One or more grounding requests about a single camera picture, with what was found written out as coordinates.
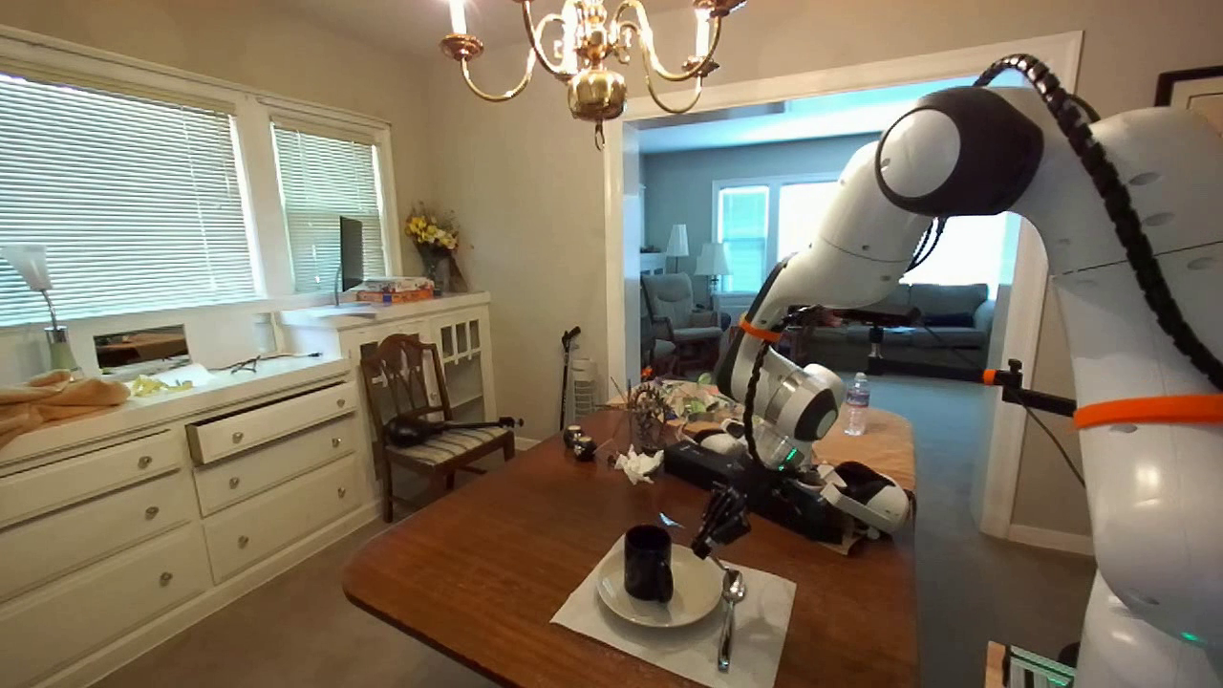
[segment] doorway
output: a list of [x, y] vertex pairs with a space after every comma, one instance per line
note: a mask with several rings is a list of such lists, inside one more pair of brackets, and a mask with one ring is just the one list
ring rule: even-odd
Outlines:
[[[1042, 58], [1065, 88], [1076, 77], [1083, 35], [1051, 35], [1051, 39], [1019, 39], [976, 51], [946, 51], [946, 55], [922, 55], [902, 62], [870, 62], [853, 69], [824, 69], [801, 77], [774, 77], [751, 85], [725, 85], [707, 88], [703, 107], [697, 115], [733, 115], [745, 107], [774, 107], [787, 101], [814, 101], [833, 92], [870, 92], [895, 85], [928, 85], [928, 82], [963, 82], [982, 72], [1002, 55], [1037, 55]], [[638, 288], [638, 246], [647, 239], [647, 197], [643, 197], [643, 128], [656, 124], [648, 101], [632, 101], [624, 124], [609, 132], [604, 167], [609, 167], [609, 197], [604, 197], [604, 241], [609, 241], [609, 378], [634, 383], [643, 370], [638, 360], [638, 323], [643, 323], [643, 288]], [[1042, 316], [1042, 281], [1048, 260], [1039, 239], [1032, 228], [1016, 234], [1011, 253], [1011, 288], [1007, 305], [998, 313], [1002, 337], [992, 341], [992, 360], [1037, 360], [1039, 316]], [[1019, 439], [1029, 417], [1011, 404], [992, 403], [990, 409], [990, 460], [979, 485], [979, 528], [986, 534], [1004, 538], [1011, 520], [1011, 492], [1019, 473]]]

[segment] chandelier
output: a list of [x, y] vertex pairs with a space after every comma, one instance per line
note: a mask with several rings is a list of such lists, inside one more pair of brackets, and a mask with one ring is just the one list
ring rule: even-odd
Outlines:
[[[457, 62], [467, 88], [484, 102], [508, 102], [531, 85], [533, 67], [542, 67], [567, 85], [569, 115], [596, 124], [598, 141], [604, 124], [624, 115], [628, 97], [611, 58], [632, 67], [632, 58], [643, 55], [648, 67], [648, 101], [670, 115], [685, 115], [698, 102], [703, 77], [717, 69], [722, 21], [745, 0], [693, 0], [693, 58], [676, 69], [661, 67], [643, 0], [619, 0], [616, 8], [604, 8], [604, 0], [567, 0], [563, 13], [547, 13], [542, 21], [533, 21], [531, 0], [514, 0], [531, 51], [523, 77], [505, 92], [484, 92], [468, 77], [468, 62], [484, 55], [484, 42], [467, 31], [462, 6], [467, 0], [449, 0], [449, 35], [443, 39], [443, 51]], [[656, 85], [689, 85], [689, 97], [670, 102]]]

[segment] chair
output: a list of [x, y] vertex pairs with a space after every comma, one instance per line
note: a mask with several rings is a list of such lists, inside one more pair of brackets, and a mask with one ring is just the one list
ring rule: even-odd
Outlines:
[[[373, 467], [383, 483], [383, 520], [395, 520], [395, 505], [421, 505], [454, 491], [457, 471], [481, 473], [475, 463], [499, 451], [513, 460], [513, 427], [505, 421], [449, 425], [448, 378], [437, 344], [395, 332], [360, 347], [363, 395], [373, 425]], [[430, 439], [402, 443], [395, 425], [443, 427]], [[395, 467], [410, 467], [429, 478], [421, 501], [402, 501], [395, 491]]]
[[693, 375], [712, 370], [717, 360], [717, 341], [725, 332], [725, 316], [697, 305], [689, 277], [643, 277], [647, 290], [647, 364], [656, 375]]

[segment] wooden chair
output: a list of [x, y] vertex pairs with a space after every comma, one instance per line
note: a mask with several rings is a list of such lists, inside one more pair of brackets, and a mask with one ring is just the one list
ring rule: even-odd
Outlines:
[[[449, 398], [448, 378], [437, 355], [437, 344], [421, 344], [421, 337], [395, 332], [379, 344], [360, 347], [363, 395], [373, 425], [373, 467], [383, 483], [383, 520], [395, 520], [395, 505], [421, 505], [437, 492], [454, 491], [457, 471], [481, 473], [479, 460], [499, 451], [513, 460], [513, 427], [481, 425], [481, 427], [443, 427], [424, 443], [402, 443], [395, 425], [448, 425]], [[395, 491], [395, 467], [410, 467], [429, 478], [421, 501], [402, 501]]]

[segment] picture frame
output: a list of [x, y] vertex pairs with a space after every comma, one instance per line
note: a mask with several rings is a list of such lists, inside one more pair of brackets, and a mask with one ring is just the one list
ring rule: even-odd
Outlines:
[[1191, 111], [1223, 133], [1223, 67], [1160, 72], [1154, 102]]

